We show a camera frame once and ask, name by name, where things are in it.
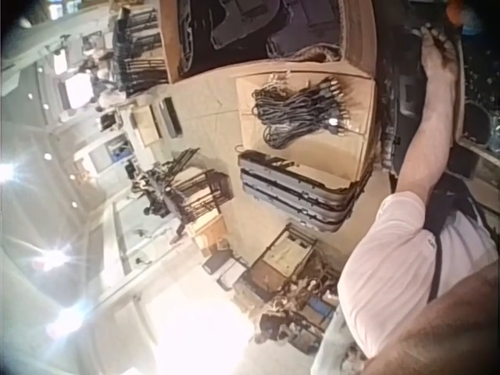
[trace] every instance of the fingers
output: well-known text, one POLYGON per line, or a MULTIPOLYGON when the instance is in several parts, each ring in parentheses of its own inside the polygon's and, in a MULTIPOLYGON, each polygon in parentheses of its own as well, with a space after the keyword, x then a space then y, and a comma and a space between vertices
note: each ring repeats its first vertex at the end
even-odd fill
POLYGON ((427 27, 422 27, 420 31, 422 32, 422 47, 425 48, 434 45, 434 39, 429 29, 427 27))
POLYGON ((435 45, 435 41, 439 41, 442 45, 442 52, 444 57, 448 60, 456 60, 455 47, 443 32, 432 27, 429 23, 426 24, 425 27, 422 27, 420 30, 422 32, 423 47, 430 47, 431 45, 435 45))

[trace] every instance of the cable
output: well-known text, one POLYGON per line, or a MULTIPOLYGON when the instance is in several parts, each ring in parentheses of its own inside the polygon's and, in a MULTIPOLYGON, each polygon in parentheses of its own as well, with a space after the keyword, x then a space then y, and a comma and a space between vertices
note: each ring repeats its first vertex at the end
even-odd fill
POLYGON ((298 92, 273 82, 255 90, 252 97, 252 113, 266 127, 263 139, 271 148, 286 148, 295 139, 321 129, 341 136, 348 127, 344 93, 333 77, 298 92))

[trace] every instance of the hand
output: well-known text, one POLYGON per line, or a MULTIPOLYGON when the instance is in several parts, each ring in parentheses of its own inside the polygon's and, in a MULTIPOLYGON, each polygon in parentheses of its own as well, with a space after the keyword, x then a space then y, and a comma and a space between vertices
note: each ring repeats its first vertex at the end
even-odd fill
POLYGON ((450 80, 459 75, 459 64, 453 44, 443 33, 422 27, 422 66, 428 80, 450 80))

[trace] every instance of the black strap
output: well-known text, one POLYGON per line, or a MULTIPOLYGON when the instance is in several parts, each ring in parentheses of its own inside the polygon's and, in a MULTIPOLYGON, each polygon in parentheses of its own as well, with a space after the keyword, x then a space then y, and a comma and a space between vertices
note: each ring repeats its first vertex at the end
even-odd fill
POLYGON ((438 297, 439 284, 441 283, 441 271, 443 266, 443 248, 441 246, 441 236, 435 236, 436 238, 436 263, 434 264, 434 275, 432 275, 432 281, 430 282, 430 292, 429 298, 427 299, 427 304, 431 303, 438 297))
POLYGON ((430 292, 427 303, 435 300, 439 293, 443 263, 441 232, 445 227, 446 220, 456 211, 460 211, 472 220, 477 220, 474 202, 475 200, 465 182, 447 173, 445 173, 436 184, 429 198, 423 229, 430 231, 434 235, 436 241, 436 256, 434 275, 430 282, 430 292))

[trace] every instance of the box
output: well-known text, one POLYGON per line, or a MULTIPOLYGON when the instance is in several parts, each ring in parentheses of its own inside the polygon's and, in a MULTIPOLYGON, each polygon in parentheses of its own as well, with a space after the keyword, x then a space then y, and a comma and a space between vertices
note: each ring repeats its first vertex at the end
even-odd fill
POLYGON ((171 84, 199 77, 241 77, 275 71, 331 71, 358 77, 374 77, 377 62, 377 32, 371 2, 366 0, 338 0, 341 13, 342 38, 339 62, 286 62, 276 59, 259 59, 207 70, 193 77, 179 74, 182 46, 178 21, 177 0, 159 0, 159 24, 166 68, 171 84))
POLYGON ((236 79, 238 110, 243 147, 280 157, 322 171, 348 182, 357 181, 370 163, 379 130, 375 126, 376 85, 364 77, 323 72, 291 71, 286 75, 289 88, 299 90, 317 84, 326 77, 335 77, 345 88, 345 102, 351 115, 353 132, 338 137, 327 130, 306 135, 284 149, 276 150, 263 140, 265 127, 252 114, 252 93, 270 79, 270 74, 256 74, 236 79))

